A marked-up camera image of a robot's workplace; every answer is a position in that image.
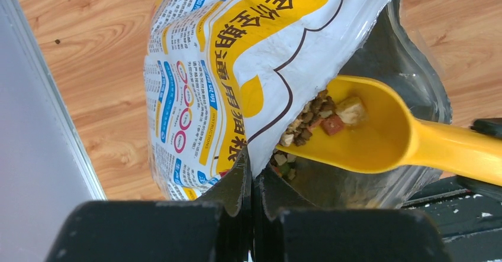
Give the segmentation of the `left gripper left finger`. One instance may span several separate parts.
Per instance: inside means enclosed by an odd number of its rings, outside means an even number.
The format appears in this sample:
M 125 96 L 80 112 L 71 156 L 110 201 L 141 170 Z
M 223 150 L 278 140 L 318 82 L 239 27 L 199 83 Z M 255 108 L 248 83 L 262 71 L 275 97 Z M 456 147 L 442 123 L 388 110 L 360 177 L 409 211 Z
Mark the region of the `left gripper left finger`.
M 247 261 L 249 156 L 195 200 L 93 200 L 66 218 L 47 261 Z

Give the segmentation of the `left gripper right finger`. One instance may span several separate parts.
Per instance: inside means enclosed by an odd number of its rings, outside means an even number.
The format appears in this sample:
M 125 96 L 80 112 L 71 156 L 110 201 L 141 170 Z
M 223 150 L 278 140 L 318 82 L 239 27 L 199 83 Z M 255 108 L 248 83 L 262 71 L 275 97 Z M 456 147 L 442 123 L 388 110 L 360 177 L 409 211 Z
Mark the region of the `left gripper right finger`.
M 272 169 L 253 181 L 254 261 L 450 261 L 432 220 L 406 209 L 321 209 Z

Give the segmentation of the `pet food bag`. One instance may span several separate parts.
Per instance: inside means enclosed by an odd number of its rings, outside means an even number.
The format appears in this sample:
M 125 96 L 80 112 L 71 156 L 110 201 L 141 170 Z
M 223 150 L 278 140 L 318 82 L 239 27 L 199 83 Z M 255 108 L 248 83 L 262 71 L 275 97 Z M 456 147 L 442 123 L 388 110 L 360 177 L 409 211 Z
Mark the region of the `pet food bag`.
M 435 68 L 400 0 L 158 0 L 143 77 L 149 166 L 169 200 L 202 196 L 250 153 L 279 160 L 300 116 L 339 74 L 378 79 L 420 119 L 450 124 Z

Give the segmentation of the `yellow plastic scoop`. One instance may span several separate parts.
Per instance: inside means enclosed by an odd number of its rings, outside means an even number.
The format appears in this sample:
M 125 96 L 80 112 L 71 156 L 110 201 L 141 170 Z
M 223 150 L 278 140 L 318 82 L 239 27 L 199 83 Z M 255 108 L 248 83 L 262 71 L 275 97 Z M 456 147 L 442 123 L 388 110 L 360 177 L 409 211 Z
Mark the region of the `yellow plastic scoop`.
M 395 90 L 375 79 L 339 76 L 327 90 L 335 101 L 360 97 L 365 120 L 333 136 L 316 129 L 306 145 L 284 147 L 284 152 L 357 173 L 416 165 L 501 185 L 501 140 L 417 119 Z

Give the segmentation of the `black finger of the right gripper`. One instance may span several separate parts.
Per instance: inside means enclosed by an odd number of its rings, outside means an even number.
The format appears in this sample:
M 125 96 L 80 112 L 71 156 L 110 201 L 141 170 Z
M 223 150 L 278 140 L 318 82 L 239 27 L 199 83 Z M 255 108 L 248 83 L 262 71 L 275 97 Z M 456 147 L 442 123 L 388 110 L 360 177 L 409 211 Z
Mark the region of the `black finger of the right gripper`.
M 469 126 L 469 129 L 479 134 L 501 140 L 501 118 L 476 119 Z M 457 176 L 456 182 L 473 193 L 501 202 L 501 186 L 499 185 L 482 182 L 464 176 Z

